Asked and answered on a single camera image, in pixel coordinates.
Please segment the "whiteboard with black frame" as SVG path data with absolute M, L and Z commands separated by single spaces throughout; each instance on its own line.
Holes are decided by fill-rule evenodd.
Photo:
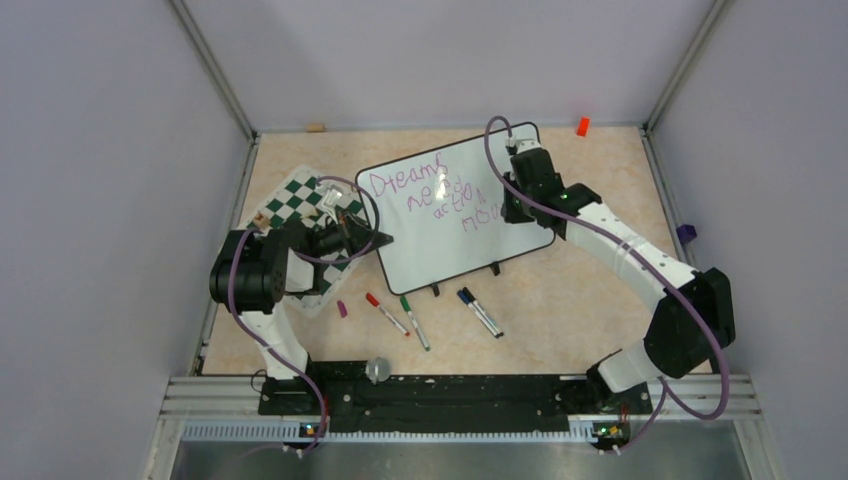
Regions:
M 378 250 L 389 291 L 406 294 L 551 245 L 552 231 L 508 224 L 501 173 L 507 132 L 493 131 L 360 170 L 367 219 L 392 236 Z

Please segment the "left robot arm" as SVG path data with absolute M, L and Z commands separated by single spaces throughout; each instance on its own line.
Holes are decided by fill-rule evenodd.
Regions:
M 307 375 L 309 354 L 283 300 L 319 294 L 330 255 L 341 254 L 347 263 L 393 242 L 392 235 L 345 209 L 324 226 L 290 219 L 266 233 L 256 227 L 228 233 L 210 272 L 210 295 L 257 346 L 268 380 L 274 386 L 287 381 L 282 398 L 295 412 L 314 410 L 321 388 Z

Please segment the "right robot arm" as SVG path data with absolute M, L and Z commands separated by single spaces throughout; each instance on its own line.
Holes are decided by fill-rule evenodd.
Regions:
M 628 389 L 659 376 L 679 379 L 714 358 L 692 311 L 717 346 L 734 342 L 730 281 L 722 271 L 699 271 L 670 257 L 623 223 L 592 189 L 582 183 L 565 186 L 538 142 L 525 141 L 507 152 L 512 169 L 502 176 L 507 184 L 504 220 L 534 222 L 590 253 L 652 314 L 643 339 L 589 369 L 586 397 L 594 409 L 612 412 L 626 400 Z

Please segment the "red whiteboard marker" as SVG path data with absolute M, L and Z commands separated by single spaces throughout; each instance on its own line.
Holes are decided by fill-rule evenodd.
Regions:
M 409 337 L 409 336 L 410 336 L 410 332 L 408 331 L 408 329 L 407 329 L 407 328 L 406 328 L 406 327 L 405 327 L 405 326 L 404 326 L 404 325 L 403 325 L 403 324 L 402 324 L 399 320 L 397 320 L 397 319 L 396 319 L 396 318 L 395 318 L 395 317 L 394 317 L 394 316 L 393 316 L 393 315 L 392 315 L 392 314 L 391 314 L 391 313 L 390 313 L 390 312 L 389 312 L 389 311 L 388 311 L 388 310 L 387 310 L 387 309 L 386 309 L 386 308 L 385 308 L 385 307 L 384 307 L 384 306 L 383 306 L 383 305 L 379 302 L 379 300 L 378 300 L 378 299 L 377 299 L 374 295 L 372 295 L 371 293 L 366 293 L 366 294 L 365 294 L 365 298 L 366 298 L 366 300 L 367 300 L 367 301 L 368 301 L 368 302 L 369 302 L 369 303 L 370 303 L 370 304 L 371 304 L 374 308 L 376 308 L 376 309 L 377 309 L 377 310 L 378 310 L 378 311 L 379 311 L 379 312 L 380 312 L 380 313 L 381 313 L 381 314 L 382 314 L 385 318 L 387 318 L 387 319 L 389 320 L 389 322 L 390 322 L 390 323 L 391 323 L 391 324 L 392 324 L 392 325 L 393 325 L 396 329 L 398 329 L 398 330 L 401 332 L 401 334 L 402 334 L 402 335 L 404 335 L 404 336 L 406 336 L 406 337 Z

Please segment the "whiteboard metal stand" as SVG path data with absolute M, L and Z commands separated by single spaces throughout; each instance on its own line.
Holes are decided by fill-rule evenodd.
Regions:
M 488 274 L 490 274 L 493 277 L 498 277 L 502 274 L 501 263 L 500 262 L 493 262 L 493 263 L 486 265 L 482 268 L 471 270 L 469 272 L 465 272 L 462 275 L 455 275 L 455 276 L 449 277 L 447 279 L 444 279 L 442 281 L 430 283 L 426 286 L 426 289 L 429 290 L 430 293 L 435 298 L 438 298 L 442 294 L 442 285 L 443 284 L 445 284 L 445 283 L 453 284 L 453 283 L 457 283 L 459 281 L 468 281 L 468 280 L 471 280 L 471 279 L 474 279 L 474 278 L 477 278 L 477 277 L 481 277 L 483 275 L 484 271 L 486 271 Z

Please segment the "green whiteboard marker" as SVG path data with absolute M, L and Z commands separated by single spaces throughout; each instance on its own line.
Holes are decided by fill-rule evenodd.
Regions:
M 431 351 L 430 343 L 429 343 L 423 329 L 421 328 L 421 325 L 418 322 L 415 314 L 413 313 L 412 308 L 411 308 L 411 306 L 410 306 L 405 295 L 402 295 L 400 297 L 400 303 L 401 303 L 402 308 L 405 311 L 406 315 L 408 316 L 410 322 L 412 323 L 413 329 L 414 329 L 424 351 L 430 352 Z

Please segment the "black whiteboard marker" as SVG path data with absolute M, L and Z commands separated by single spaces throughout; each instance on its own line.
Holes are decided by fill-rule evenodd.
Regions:
M 486 322 L 492 327 L 495 332 L 495 337 L 503 337 L 505 335 L 503 330 L 498 326 L 497 322 L 488 314 L 484 307 L 477 301 L 472 292 L 467 287 L 463 287 L 461 291 L 469 300 L 470 304 L 482 315 Z

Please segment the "blue whiteboard marker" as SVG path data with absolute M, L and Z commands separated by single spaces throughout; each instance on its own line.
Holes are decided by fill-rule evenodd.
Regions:
M 485 319 L 485 317 L 476 309 L 476 307 L 472 304 L 472 301 L 468 299 L 463 290 L 457 291 L 457 296 L 460 300 L 468 307 L 474 316 L 481 322 L 484 328 L 495 338 L 498 337 L 497 330 Z

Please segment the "green white chessboard mat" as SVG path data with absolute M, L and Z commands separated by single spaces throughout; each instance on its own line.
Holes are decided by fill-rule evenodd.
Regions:
M 256 228 L 252 225 L 252 219 L 258 214 L 264 214 L 270 218 L 269 227 L 262 232 L 279 228 L 290 218 L 301 220 L 304 226 L 310 229 L 328 226 L 329 217 L 318 208 L 318 204 L 325 190 L 330 186 L 335 186 L 344 192 L 344 197 L 337 204 L 339 207 L 366 220 L 366 209 L 370 203 L 338 182 L 319 184 L 317 179 L 322 175 L 321 172 L 305 165 L 296 167 L 275 190 L 243 216 L 239 227 L 241 229 Z M 360 262 L 359 259 L 355 259 L 348 263 L 324 266 L 317 294 L 285 296 L 284 304 L 307 318 L 319 316 L 326 307 L 333 307 L 336 304 L 333 297 L 340 291 Z

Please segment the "orange toy block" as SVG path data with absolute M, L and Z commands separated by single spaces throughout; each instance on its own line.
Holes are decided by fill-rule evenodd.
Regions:
M 579 137 L 585 137 L 588 133 L 590 125 L 591 119 L 589 117 L 582 117 L 578 123 L 576 135 Z

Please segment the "wooden chess piece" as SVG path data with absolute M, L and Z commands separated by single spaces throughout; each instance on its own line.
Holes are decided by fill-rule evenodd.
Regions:
M 257 229 L 264 231 L 270 225 L 270 218 L 265 216 L 264 214 L 258 214 L 252 219 L 252 225 Z

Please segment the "wooden cork piece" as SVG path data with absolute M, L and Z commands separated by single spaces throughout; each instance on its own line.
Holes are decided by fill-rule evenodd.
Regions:
M 310 123 L 306 125 L 305 131 L 308 133 L 321 133 L 326 131 L 326 127 L 323 123 Z

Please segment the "grey round knob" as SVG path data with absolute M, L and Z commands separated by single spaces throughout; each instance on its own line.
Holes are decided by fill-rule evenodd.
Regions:
M 382 383 L 391 376 L 391 364 L 385 358 L 376 357 L 366 362 L 365 373 L 372 384 Z

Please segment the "purple object at edge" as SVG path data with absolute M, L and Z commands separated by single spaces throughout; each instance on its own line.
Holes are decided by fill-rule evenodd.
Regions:
M 687 245 L 698 237 L 697 229 L 691 224 L 682 224 L 676 228 L 676 234 L 682 245 Z

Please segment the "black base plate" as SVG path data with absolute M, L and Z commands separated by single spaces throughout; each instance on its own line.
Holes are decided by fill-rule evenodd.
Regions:
M 267 378 L 264 416 L 326 414 L 332 433 L 565 432 L 578 415 L 649 414 L 648 387 L 610 393 L 596 379 L 554 374 L 391 375 L 373 382 L 363 361 L 319 361 L 301 378 Z

